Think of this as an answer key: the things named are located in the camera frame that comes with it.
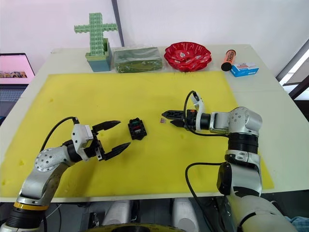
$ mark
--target green building block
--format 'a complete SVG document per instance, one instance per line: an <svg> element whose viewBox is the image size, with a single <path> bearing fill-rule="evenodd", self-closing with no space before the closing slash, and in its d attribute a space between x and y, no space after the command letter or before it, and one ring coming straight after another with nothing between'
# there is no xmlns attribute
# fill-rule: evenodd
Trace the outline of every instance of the green building block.
<svg viewBox="0 0 309 232"><path fill-rule="evenodd" d="M115 23L103 24L101 13L90 13L88 25L74 26L75 33L90 33L90 53L86 53L86 59L92 70L95 72L107 71L108 69L106 69L105 66L110 66L112 53L110 51L108 40L103 38L103 32L110 30L117 30L117 25ZM92 61L96 61L96 70L92 65ZM106 65L103 63L102 70L98 70L97 61L107 62Z"/></svg>

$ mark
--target yellow ring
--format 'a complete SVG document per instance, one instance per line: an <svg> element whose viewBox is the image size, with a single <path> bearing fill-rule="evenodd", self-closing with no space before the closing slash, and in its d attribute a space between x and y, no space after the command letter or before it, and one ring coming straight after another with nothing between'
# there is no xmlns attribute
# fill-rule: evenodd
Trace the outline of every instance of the yellow ring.
<svg viewBox="0 0 309 232"><path fill-rule="evenodd" d="M48 206L22 204L22 203L19 203L19 202L15 202L14 207L20 208L20 209L27 209L27 210L46 210L46 209L48 209Z"/></svg>

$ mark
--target white backdrop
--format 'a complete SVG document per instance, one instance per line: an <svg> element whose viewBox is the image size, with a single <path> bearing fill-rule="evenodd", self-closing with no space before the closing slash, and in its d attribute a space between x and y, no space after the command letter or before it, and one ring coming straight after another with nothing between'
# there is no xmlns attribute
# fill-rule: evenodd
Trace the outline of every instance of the white backdrop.
<svg viewBox="0 0 309 232"><path fill-rule="evenodd" d="M118 0L118 8L125 45L251 44L274 75L309 38L308 0Z"/></svg>
<svg viewBox="0 0 309 232"><path fill-rule="evenodd" d="M36 73L54 48L89 47L89 13L101 12L103 23L116 23L110 0L0 0L0 49L25 52ZM117 31L105 32L111 46L121 46Z"/></svg>

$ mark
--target red plate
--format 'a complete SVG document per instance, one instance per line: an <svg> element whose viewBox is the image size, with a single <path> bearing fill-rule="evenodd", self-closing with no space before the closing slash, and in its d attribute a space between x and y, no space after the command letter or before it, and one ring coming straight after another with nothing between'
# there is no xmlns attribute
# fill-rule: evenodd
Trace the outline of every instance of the red plate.
<svg viewBox="0 0 309 232"><path fill-rule="evenodd" d="M170 66L181 72L193 72L211 62L211 52L200 44L180 42L166 48L164 58Z"/></svg>

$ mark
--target blue and white box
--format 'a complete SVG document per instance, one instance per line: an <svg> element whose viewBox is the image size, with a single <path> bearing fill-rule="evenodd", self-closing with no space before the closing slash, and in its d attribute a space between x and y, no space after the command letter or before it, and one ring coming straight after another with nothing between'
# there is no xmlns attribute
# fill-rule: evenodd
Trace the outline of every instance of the blue and white box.
<svg viewBox="0 0 309 232"><path fill-rule="evenodd" d="M247 76L251 74L256 74L259 70L254 63L240 63L240 64L233 64L231 73L235 76Z"/></svg>

